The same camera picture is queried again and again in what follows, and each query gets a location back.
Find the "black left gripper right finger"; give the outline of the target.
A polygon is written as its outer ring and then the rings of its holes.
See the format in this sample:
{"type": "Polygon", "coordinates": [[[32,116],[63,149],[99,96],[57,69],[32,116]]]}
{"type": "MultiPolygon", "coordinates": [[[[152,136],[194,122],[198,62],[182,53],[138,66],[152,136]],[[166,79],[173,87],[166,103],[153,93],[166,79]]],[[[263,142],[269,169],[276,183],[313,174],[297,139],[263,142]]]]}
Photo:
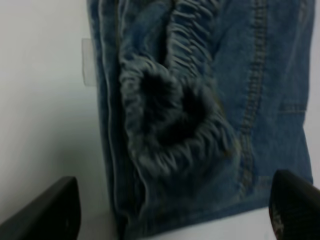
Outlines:
{"type": "Polygon", "coordinates": [[[320,240],[320,190],[288,170],[277,170],[269,216],[277,240],[320,240]]]}

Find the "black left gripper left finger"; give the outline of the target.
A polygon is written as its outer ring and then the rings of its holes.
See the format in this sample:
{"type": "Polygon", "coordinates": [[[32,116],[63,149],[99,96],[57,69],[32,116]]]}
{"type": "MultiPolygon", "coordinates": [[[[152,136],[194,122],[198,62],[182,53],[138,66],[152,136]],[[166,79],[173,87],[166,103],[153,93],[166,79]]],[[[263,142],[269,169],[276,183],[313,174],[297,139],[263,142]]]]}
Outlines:
{"type": "Polygon", "coordinates": [[[0,225],[2,240],[76,240],[81,228],[77,179],[59,179],[0,225]]]}

